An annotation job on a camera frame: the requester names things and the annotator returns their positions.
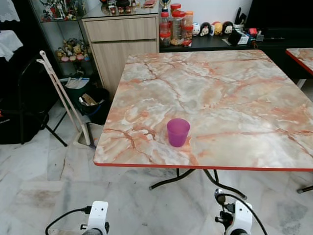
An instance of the red table edge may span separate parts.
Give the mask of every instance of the red table edge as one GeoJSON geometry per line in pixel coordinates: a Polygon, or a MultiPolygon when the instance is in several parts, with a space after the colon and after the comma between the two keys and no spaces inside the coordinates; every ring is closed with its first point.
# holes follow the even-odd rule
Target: red table edge
{"type": "Polygon", "coordinates": [[[286,54],[289,55],[292,59],[294,59],[299,65],[301,65],[306,71],[308,71],[311,75],[313,75],[312,69],[310,69],[308,66],[306,66],[301,60],[299,60],[297,57],[295,57],[291,52],[286,49],[286,54]]]}
{"type": "Polygon", "coordinates": [[[97,163],[97,166],[115,167],[144,167],[144,168],[180,168],[180,169],[211,169],[211,170],[251,170],[251,171],[313,171],[312,168],[273,168],[273,167],[235,167],[235,166],[200,166],[200,165],[148,165],[148,164],[119,164],[119,163],[97,163]]]}

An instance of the marble floor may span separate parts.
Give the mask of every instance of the marble floor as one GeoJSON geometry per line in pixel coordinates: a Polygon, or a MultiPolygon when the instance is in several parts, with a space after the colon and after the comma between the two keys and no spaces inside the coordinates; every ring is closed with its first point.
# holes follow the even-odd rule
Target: marble floor
{"type": "MultiPolygon", "coordinates": [[[[303,91],[313,97],[313,82],[303,91]]],[[[54,126],[64,109],[50,111],[54,126]]],[[[66,117],[57,133],[68,143],[75,137],[66,117]]],[[[173,169],[98,167],[93,151],[72,144],[63,147],[48,131],[20,145],[0,145],[0,235],[43,235],[61,214],[108,201],[111,235],[222,235],[214,222],[220,206],[215,186],[197,170],[176,183],[152,191],[149,185],[175,176],[173,169]]],[[[307,235],[313,230],[313,192],[296,189],[313,184],[309,172],[219,171],[220,181],[248,196],[270,235],[307,235]]],[[[81,235],[88,217],[69,215],[52,235],[81,235]]],[[[253,222],[253,235],[262,231],[253,222]]]]}

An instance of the white wall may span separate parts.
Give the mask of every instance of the white wall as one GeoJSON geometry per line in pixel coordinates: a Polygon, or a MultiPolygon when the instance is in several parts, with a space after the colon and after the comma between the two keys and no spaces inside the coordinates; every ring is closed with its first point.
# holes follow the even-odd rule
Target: white wall
{"type": "Polygon", "coordinates": [[[252,0],[172,0],[171,3],[180,3],[183,11],[194,11],[194,22],[211,24],[234,22],[238,7],[248,16],[252,0]]]}

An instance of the small table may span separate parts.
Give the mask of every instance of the small table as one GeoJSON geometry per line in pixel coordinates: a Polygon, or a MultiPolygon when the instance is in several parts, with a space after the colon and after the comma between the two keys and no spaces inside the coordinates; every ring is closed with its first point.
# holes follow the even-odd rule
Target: small table
{"type": "Polygon", "coordinates": [[[93,161],[204,169],[219,187],[217,169],[312,171],[312,121],[312,102],[260,50],[130,56],[93,161]],[[191,124],[180,148],[173,118],[191,124]]]}
{"type": "MultiPolygon", "coordinates": [[[[313,48],[289,48],[286,53],[313,75],[313,48]]],[[[300,78],[297,86],[301,89],[305,81],[305,78],[300,78]]]]}

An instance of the black cable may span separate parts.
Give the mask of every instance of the black cable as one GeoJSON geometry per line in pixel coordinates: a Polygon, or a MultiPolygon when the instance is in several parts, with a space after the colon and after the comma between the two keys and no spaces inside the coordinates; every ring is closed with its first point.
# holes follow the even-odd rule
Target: black cable
{"type": "Polygon", "coordinates": [[[55,220],[53,220],[45,229],[45,235],[49,235],[49,228],[54,225],[56,222],[58,222],[60,219],[62,219],[63,217],[67,216],[68,214],[74,213],[74,212],[85,212],[85,214],[90,214],[91,211],[91,206],[87,206],[85,208],[79,208],[79,209],[74,209],[71,210],[69,212],[66,212],[65,214],[61,215],[60,217],[56,218],[55,220]]]}
{"type": "Polygon", "coordinates": [[[236,197],[236,196],[234,196],[234,195],[232,195],[232,194],[228,194],[228,193],[221,193],[221,194],[219,194],[219,195],[217,196],[217,198],[222,197],[222,196],[233,197],[233,198],[237,199],[238,201],[240,201],[242,204],[244,204],[244,205],[249,209],[249,211],[253,214],[253,216],[254,216],[254,218],[256,219],[256,221],[258,221],[258,223],[259,223],[259,225],[260,225],[260,227],[261,227],[261,229],[262,229],[264,235],[268,235],[267,232],[266,232],[266,230],[265,230],[265,228],[264,228],[264,226],[263,226],[263,224],[262,224],[262,222],[260,221],[259,217],[256,215],[256,213],[253,211],[253,209],[251,209],[250,206],[249,206],[246,202],[244,202],[244,201],[243,201],[242,199],[240,199],[239,197],[236,197]]]}

